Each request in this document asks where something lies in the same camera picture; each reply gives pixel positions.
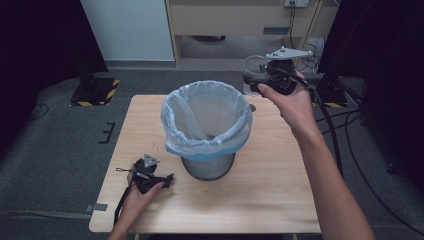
person's right hand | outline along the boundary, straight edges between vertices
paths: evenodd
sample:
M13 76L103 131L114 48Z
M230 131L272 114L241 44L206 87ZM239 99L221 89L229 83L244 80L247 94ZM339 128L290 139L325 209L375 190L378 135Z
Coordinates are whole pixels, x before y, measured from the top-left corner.
M298 84L293 93L287 96L275 92L265 84L259 84L258 87L262 95L278 107L281 116L292 128L295 137L298 137L299 134L319 131L312 111L311 96L305 87Z

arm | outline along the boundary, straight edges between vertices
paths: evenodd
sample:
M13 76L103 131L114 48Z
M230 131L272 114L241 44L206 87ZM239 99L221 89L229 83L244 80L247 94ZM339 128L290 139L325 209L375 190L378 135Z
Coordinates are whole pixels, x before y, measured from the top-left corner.
M153 197L160 191L163 182L153 186L146 194L141 194L137 186L132 186L125 202L122 206L121 214L112 232L109 235L109 240L127 239L128 233L137 219L140 217L143 210L153 199Z
M375 239L318 129L309 92L300 85L289 96L263 84L259 89L278 107L299 143L324 239Z

light blue plastic bag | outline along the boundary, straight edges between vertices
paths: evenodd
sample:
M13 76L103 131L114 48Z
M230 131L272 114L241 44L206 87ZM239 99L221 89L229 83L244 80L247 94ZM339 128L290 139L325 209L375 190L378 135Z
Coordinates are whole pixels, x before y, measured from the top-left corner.
M206 80L170 93L162 105L161 121L168 152L206 161L243 147L252 128L252 112L234 87Z

trash can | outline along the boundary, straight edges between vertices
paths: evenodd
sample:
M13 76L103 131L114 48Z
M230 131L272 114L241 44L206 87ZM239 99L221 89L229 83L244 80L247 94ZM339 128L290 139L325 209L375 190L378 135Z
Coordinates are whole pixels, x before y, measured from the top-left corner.
M161 111L166 150L181 157L199 180L223 177L249 138L252 112L234 87L213 80L185 85L169 94Z

electrical outlet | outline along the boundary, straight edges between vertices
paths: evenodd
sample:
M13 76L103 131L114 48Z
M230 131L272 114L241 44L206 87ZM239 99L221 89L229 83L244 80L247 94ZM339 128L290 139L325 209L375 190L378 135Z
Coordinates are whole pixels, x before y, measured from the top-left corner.
M284 6L291 7L293 3L296 7L305 8L308 6L309 0L286 0Z

